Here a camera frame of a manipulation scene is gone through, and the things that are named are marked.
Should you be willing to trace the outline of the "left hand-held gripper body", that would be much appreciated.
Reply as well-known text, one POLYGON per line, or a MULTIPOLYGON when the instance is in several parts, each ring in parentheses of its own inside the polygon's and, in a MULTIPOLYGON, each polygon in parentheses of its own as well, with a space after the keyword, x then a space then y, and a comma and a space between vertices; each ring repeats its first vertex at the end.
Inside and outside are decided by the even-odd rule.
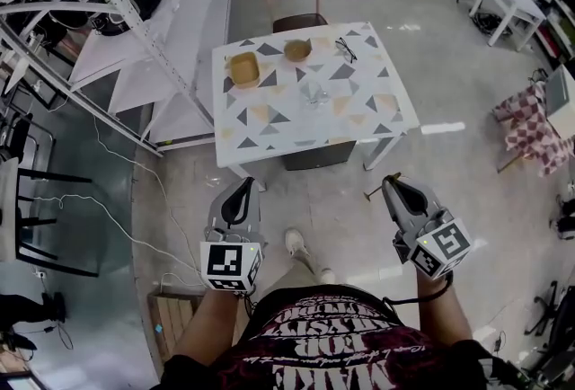
POLYGON ((200 243, 200 275, 214 290, 253 292, 265 239, 245 230, 209 229, 200 243))

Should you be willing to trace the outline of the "person's right forearm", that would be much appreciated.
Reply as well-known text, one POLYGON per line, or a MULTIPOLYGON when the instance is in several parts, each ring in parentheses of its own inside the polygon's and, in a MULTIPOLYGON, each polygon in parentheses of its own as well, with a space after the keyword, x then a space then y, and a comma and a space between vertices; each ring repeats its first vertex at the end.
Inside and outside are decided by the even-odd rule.
POLYGON ((453 285, 428 302, 419 303, 420 331, 433 341, 451 346, 473 338, 473 333, 453 285))

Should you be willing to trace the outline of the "black mini fridge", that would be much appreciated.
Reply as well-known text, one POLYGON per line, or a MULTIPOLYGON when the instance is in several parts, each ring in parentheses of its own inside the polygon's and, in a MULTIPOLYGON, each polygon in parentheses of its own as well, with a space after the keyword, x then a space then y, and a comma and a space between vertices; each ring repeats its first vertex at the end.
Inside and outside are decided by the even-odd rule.
POLYGON ((355 141, 333 144, 283 155, 281 159, 287 171, 304 171, 334 166, 346 163, 355 145, 355 141))

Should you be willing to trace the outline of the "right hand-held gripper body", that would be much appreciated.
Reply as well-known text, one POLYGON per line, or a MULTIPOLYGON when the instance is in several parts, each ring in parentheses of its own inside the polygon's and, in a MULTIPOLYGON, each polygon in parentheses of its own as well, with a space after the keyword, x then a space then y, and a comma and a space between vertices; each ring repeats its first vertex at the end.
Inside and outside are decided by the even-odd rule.
POLYGON ((450 273, 471 251, 472 242, 463 221, 447 208, 440 208, 430 217, 420 216, 393 239, 402 263, 411 262, 429 279, 450 273))

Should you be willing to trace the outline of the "person's dark printed shirt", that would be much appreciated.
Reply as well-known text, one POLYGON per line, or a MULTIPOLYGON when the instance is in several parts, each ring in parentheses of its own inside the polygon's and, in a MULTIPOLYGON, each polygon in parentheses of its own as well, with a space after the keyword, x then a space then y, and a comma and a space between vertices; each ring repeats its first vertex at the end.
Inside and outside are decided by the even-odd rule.
POLYGON ((526 390, 474 340, 443 345, 356 288, 283 288, 210 365, 177 354, 151 390, 526 390))

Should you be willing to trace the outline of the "square tan bowl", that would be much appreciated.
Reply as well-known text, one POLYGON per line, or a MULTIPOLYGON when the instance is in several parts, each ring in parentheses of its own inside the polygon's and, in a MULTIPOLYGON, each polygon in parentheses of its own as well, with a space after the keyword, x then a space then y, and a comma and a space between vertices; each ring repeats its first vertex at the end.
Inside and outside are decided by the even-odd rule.
POLYGON ((260 82, 260 68, 253 52, 244 52, 229 58, 229 73, 238 88, 251 88, 260 82))

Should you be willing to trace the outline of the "wooden-backed chair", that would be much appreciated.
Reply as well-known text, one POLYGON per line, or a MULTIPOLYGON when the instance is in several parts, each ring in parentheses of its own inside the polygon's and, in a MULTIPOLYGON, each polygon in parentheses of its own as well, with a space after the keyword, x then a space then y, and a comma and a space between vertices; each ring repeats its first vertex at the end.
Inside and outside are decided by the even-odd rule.
POLYGON ((313 13, 301 13, 278 19, 274 18, 271 0, 265 1, 270 13, 273 33, 319 27, 328 24, 327 20, 320 13, 320 0, 315 0, 315 11, 313 13))

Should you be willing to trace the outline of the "person's beige trousers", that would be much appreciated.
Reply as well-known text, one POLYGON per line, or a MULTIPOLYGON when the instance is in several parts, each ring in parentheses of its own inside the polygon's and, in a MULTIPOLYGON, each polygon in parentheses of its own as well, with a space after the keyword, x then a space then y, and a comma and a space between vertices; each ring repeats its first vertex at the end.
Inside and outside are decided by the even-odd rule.
POLYGON ((322 269, 317 269, 313 258, 298 254, 294 258, 291 257, 291 261, 291 268, 264 292, 261 299, 278 294, 281 289, 338 285, 337 280, 335 284, 331 285, 324 285, 319 282, 318 275, 322 269))

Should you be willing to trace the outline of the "wooden slatted pallet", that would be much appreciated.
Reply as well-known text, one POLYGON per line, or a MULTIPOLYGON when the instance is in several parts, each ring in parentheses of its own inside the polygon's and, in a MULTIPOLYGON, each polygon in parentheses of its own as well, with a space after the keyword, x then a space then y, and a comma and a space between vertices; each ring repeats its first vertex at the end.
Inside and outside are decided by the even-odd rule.
MULTIPOLYGON (((164 374, 165 366, 173 357, 176 357, 181 361, 191 361, 195 365, 199 364, 197 361, 189 357, 174 355, 173 349, 177 341, 182 336, 183 331, 187 324, 190 322, 192 316, 196 313, 205 293, 206 291, 200 294, 180 295, 165 295, 156 293, 148 298, 148 306, 150 307, 150 320, 152 323, 152 334, 155 337, 155 345, 157 348, 157 354, 159 356, 159 376, 164 374)), ((239 297, 239 304, 237 309, 232 347, 224 352, 220 357, 230 351, 233 346, 239 342, 251 319, 251 299, 248 297, 241 297, 239 295, 236 296, 239 297)), ((218 359, 216 359, 210 366, 215 364, 218 359)))

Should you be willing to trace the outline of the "black office chair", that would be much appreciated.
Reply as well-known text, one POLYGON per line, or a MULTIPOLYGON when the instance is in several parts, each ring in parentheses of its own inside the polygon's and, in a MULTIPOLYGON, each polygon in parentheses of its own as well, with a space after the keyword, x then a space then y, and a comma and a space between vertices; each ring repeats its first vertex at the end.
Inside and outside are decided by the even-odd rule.
POLYGON ((543 308, 538 321, 524 330, 525 336, 544 337, 551 325, 548 340, 541 350, 541 357, 528 370, 540 386, 553 388, 575 375, 575 285, 569 285, 558 293, 558 282, 550 284, 548 300, 535 297, 534 303, 543 308))

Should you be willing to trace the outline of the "red white checkered cloth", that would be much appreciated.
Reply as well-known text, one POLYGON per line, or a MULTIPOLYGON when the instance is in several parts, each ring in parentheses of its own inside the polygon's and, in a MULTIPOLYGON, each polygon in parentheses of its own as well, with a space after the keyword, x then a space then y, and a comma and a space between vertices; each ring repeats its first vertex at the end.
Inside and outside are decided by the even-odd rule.
POLYGON ((502 101, 492 109, 492 114, 496 121, 508 126, 506 149, 526 160, 533 160, 539 177, 556 172, 575 157, 575 136, 561 138, 547 119, 542 80, 502 101))

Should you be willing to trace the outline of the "clear drinking glass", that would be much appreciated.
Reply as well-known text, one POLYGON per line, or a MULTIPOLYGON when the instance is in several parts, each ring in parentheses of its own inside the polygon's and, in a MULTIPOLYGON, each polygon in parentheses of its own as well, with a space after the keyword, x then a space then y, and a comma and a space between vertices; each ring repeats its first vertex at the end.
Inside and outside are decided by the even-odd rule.
POLYGON ((331 100, 331 96, 314 80, 304 80, 299 85, 299 94, 306 108, 316 109, 331 100))

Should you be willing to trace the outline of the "white metal shelving rack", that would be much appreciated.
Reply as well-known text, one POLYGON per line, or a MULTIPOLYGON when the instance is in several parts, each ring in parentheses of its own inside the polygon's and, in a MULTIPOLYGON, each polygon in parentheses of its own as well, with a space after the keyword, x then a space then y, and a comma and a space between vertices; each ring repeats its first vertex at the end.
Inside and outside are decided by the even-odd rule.
POLYGON ((161 0, 145 21, 130 0, 12 1, 0 0, 0 93, 49 86, 153 155, 214 139, 208 57, 231 0, 161 0), (128 30, 36 33, 51 10, 119 14, 128 30))

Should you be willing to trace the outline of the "black-framed eyeglasses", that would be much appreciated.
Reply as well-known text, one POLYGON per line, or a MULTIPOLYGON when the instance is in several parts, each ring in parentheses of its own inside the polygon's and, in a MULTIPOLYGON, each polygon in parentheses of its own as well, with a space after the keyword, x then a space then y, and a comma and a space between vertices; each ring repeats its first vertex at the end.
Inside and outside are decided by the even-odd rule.
POLYGON ((335 41, 335 46, 337 49, 337 56, 342 56, 348 63, 353 64, 355 61, 358 60, 356 54, 353 50, 349 47, 345 39, 339 37, 335 41))

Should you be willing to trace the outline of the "black metal frame chair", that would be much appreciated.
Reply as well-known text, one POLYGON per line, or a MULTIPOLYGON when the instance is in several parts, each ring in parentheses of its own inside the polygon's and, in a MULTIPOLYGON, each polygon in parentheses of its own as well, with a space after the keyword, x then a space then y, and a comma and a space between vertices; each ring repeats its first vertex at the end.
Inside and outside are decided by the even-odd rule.
POLYGON ((22 239, 22 231, 35 226, 48 226, 57 223, 55 218, 23 217, 19 210, 21 201, 34 201, 19 194, 20 179, 90 183, 84 177, 51 173, 35 169, 22 168, 26 139, 29 137, 32 116, 19 115, 7 130, 8 142, 0 146, 0 262, 22 261, 47 270, 97 278, 96 271, 81 270, 58 262, 58 257, 47 253, 22 239))

